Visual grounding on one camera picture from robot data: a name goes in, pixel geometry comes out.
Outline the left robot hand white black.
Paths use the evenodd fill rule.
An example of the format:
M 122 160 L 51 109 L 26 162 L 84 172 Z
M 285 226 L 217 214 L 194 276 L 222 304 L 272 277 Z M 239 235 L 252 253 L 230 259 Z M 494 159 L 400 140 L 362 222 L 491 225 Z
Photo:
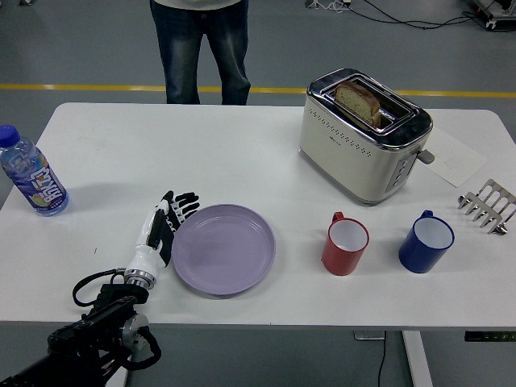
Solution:
M 200 207 L 193 192 L 176 195 L 168 191 L 150 211 L 135 244 L 135 256 L 124 271 L 124 281 L 151 289 L 172 259 L 175 234 Z

